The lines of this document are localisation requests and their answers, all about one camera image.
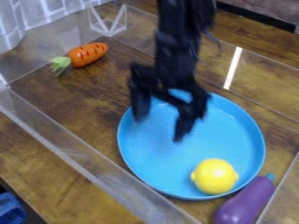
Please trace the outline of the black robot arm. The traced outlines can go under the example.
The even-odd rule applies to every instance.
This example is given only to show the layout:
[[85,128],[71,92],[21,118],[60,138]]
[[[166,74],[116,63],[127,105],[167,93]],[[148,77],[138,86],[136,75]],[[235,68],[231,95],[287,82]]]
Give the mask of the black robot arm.
[[156,0],[159,25],[152,66],[130,65],[127,85],[136,121],[150,114],[151,98],[172,104],[179,111],[172,140],[179,142],[195,122],[206,116],[211,94],[195,80],[202,37],[214,25],[212,0]]

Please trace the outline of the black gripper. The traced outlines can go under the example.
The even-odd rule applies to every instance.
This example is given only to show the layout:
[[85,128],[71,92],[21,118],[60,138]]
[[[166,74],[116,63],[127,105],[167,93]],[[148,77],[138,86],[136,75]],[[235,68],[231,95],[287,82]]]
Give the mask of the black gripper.
[[195,80],[202,35],[155,35],[154,65],[132,62],[127,80],[134,118],[140,122],[150,113],[151,97],[172,104],[179,110],[174,141],[180,142],[192,131],[198,119],[206,116],[211,98]]

